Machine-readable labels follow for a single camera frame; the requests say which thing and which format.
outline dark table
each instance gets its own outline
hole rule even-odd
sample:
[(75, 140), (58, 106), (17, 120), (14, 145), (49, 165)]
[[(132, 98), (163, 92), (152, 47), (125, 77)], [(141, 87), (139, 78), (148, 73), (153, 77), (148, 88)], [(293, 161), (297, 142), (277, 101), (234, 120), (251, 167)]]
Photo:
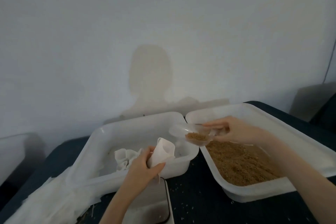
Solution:
[[(336, 151), (336, 136), (321, 128), (297, 119), (267, 104), (248, 102), (284, 121), (309, 137)], [(46, 158), (27, 182), (0, 212), (4, 223), (22, 201), (39, 188), (49, 177), (61, 174), (71, 166), (89, 137), (67, 141)], [(336, 184), (336, 176), (330, 181)], [(238, 203), (226, 196), (213, 178), (201, 151), (190, 162), (187, 172), (167, 180), (175, 223), (317, 223), (297, 192), (286, 193), (249, 203)], [(98, 223), (114, 193), (101, 198), (101, 202), (88, 210), (80, 223)]]

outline scale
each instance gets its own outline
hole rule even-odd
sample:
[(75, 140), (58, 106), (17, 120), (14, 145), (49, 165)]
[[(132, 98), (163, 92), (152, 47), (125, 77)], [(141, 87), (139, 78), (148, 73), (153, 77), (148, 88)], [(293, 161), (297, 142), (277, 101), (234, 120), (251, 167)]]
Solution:
[(153, 179), (127, 209), (122, 224), (174, 224), (165, 179)]

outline wire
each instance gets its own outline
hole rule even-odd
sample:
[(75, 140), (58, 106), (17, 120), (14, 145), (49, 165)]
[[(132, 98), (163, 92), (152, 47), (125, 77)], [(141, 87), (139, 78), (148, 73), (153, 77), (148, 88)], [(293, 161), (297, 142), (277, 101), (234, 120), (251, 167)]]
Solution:
[(326, 81), (327, 74), (328, 74), (328, 72), (329, 72), (329, 68), (330, 68), (330, 64), (331, 64), (331, 60), (333, 59), (333, 56), (334, 56), (335, 46), (336, 46), (336, 39), (335, 39), (335, 42), (334, 42), (333, 51), (331, 52), (331, 56), (330, 56), (330, 60), (329, 60), (329, 64), (328, 64), (328, 68), (327, 68), (327, 71), (326, 71), (326, 73), (325, 73), (325, 76), (324, 76), (324, 79), (323, 79), (322, 84), (324, 84), (324, 82)]

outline hand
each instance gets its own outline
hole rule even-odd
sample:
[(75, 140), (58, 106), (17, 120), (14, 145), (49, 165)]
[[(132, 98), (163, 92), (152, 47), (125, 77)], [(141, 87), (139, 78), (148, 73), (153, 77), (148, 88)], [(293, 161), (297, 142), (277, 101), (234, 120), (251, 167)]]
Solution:
[(234, 142), (262, 146), (265, 139), (267, 140), (273, 137), (273, 135), (266, 130), (249, 125), (233, 116), (209, 121), (204, 123), (203, 126), (225, 129), (228, 132), (227, 134), (214, 137), (214, 140), (220, 142)]
[(147, 160), (151, 157), (155, 147), (149, 146), (143, 153), (133, 160), (120, 190), (126, 193), (131, 200), (136, 198), (158, 173), (162, 171), (166, 163), (157, 164), (148, 168)]

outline clear plastic scoop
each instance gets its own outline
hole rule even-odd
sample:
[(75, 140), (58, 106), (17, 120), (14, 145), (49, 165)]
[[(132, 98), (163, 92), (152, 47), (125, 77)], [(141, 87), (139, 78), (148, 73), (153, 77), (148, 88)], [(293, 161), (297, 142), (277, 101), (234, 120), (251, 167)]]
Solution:
[[(219, 130), (220, 129), (207, 128), (201, 124), (177, 123), (170, 127), (169, 133), (174, 137), (184, 139), (189, 143), (202, 147), (210, 143), (214, 139), (214, 136), (218, 134)], [(191, 139), (186, 137), (188, 133), (199, 133), (201, 135), (207, 136), (208, 139), (206, 141)]]

